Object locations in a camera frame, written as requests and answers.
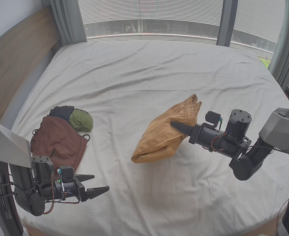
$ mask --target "folded clothing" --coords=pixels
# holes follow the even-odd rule
[[[150,122],[131,160],[134,163],[149,163],[173,156],[187,136],[173,128],[170,123],[173,120],[191,126],[197,124],[197,115],[202,104],[197,101],[197,96],[193,94]]]
[[[89,132],[93,127],[91,115],[84,110],[74,109],[69,116],[69,123],[77,131]]]
[[[68,121],[77,132],[89,132],[93,127],[91,115],[87,111],[74,108],[74,106],[55,107],[50,110],[48,116],[55,116]]]
[[[70,165],[76,170],[87,142],[88,140],[79,135],[64,119],[45,116],[40,128],[34,132],[30,150],[33,156],[50,157],[55,169],[58,169],[60,165]]]

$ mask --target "building facade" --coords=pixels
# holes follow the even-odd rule
[[[216,44],[223,0],[79,0],[88,41],[176,40]],[[238,0],[231,47],[271,59],[285,0]]]

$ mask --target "robotic arm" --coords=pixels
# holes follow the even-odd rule
[[[274,149],[289,154],[289,109],[278,108],[272,112],[253,146],[250,146],[251,140],[246,137],[252,120],[248,112],[232,110],[224,132],[216,129],[218,123],[222,122],[220,114],[209,111],[205,120],[211,124],[196,124],[193,127],[171,121],[171,126],[190,136],[190,143],[230,157],[229,167],[239,180],[247,180],[256,173]],[[289,236],[289,201],[275,235]]]
[[[53,180],[53,172],[54,165],[49,157],[32,157],[29,141],[0,125],[0,226],[5,236],[28,235],[17,214],[13,196],[22,209],[40,216],[51,211],[44,212],[45,203],[63,203],[66,198],[76,197],[78,202],[73,203],[76,204],[109,190],[109,186],[85,190],[81,182],[94,175],[76,175],[69,165],[59,166],[59,180]]]

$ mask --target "bed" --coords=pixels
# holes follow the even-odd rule
[[[185,139],[176,154],[135,164],[131,155],[147,125],[172,105],[197,94],[198,122],[218,112],[248,111],[247,136],[258,132],[289,100],[254,53],[173,41],[113,41],[58,50],[21,108],[12,130],[30,140],[55,106],[88,111],[94,126],[76,171],[93,174],[85,187],[110,190],[77,205],[55,204],[22,221],[48,235],[242,235],[274,221],[289,197],[289,155],[274,152],[247,181],[230,159]]]

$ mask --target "folded green garment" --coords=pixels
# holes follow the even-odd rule
[[[93,119],[88,112],[81,109],[74,109],[69,116],[69,123],[77,132],[88,132],[92,129]]]

